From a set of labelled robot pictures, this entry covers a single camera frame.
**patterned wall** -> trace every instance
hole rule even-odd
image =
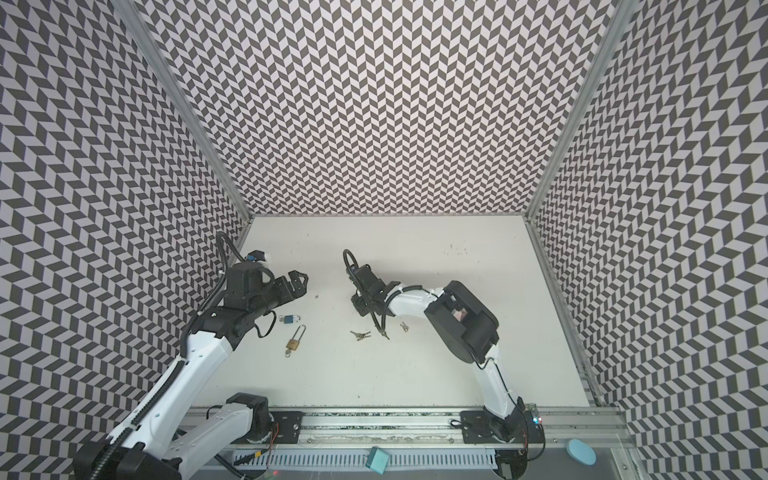
[[[0,476],[30,478],[149,390],[242,219],[108,4],[0,24]]]
[[[259,214],[523,211],[611,0],[137,0]]]
[[[537,217],[656,478],[766,478],[766,86],[768,4],[643,0]]]

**white table surface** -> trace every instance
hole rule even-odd
[[[360,317],[342,250],[369,263],[385,283],[443,287],[464,283],[498,318],[508,383],[526,402],[588,406],[522,217],[262,217],[243,252],[263,250],[276,276],[309,275],[307,294],[281,306],[301,315],[306,333],[284,356],[296,325],[252,330],[206,384],[194,405],[237,392],[271,406],[480,406],[469,365],[456,359],[428,320],[387,319],[390,340]],[[266,331],[271,315],[257,324]],[[401,322],[409,326],[404,332]],[[371,332],[356,341],[349,331]]]

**teal sponge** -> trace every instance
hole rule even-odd
[[[379,447],[373,447],[368,454],[366,467],[370,468],[379,475],[384,475],[384,469],[389,463],[389,453],[384,452]]]

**gold padlock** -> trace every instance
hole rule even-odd
[[[286,358],[290,356],[290,353],[293,350],[299,348],[299,342],[301,341],[301,337],[304,336],[304,332],[306,332],[306,325],[299,325],[299,328],[297,328],[296,332],[293,333],[293,336],[290,337],[288,345],[286,345]]]

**light blue oval sponge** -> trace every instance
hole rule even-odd
[[[594,465],[594,461],[598,459],[592,447],[577,439],[568,440],[565,451],[576,462],[583,463],[584,465]]]

